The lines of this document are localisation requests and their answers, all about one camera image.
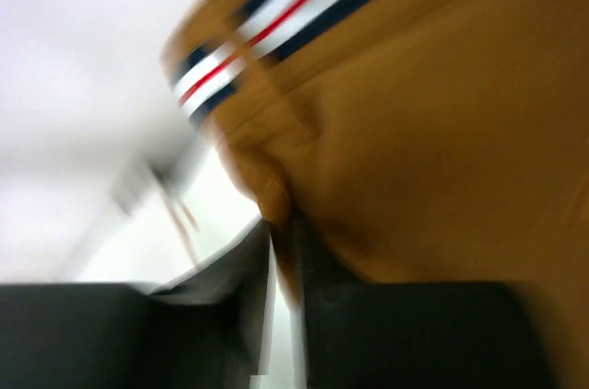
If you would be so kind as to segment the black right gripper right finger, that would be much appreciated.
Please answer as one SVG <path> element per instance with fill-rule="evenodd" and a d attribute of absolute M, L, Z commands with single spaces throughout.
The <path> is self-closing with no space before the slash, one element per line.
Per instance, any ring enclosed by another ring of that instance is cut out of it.
<path fill-rule="evenodd" d="M 290 223 L 310 388 L 549 388 L 526 308 L 500 282 L 370 283 Z"/>

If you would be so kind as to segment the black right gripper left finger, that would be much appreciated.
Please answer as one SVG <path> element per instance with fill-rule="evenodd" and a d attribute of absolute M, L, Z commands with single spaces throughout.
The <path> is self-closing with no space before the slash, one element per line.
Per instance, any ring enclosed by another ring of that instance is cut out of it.
<path fill-rule="evenodd" d="M 5 388 L 246 388 L 260 371 L 270 232 L 257 222 L 195 273 L 127 283 L 5 284 Z"/>

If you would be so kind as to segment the brown trousers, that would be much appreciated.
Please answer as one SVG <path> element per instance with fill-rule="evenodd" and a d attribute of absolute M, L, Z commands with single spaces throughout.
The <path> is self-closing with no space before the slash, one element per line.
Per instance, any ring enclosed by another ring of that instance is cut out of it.
<path fill-rule="evenodd" d="M 515 281 L 588 384 L 588 0 L 204 0 L 162 62 L 237 185 L 376 282 Z"/>

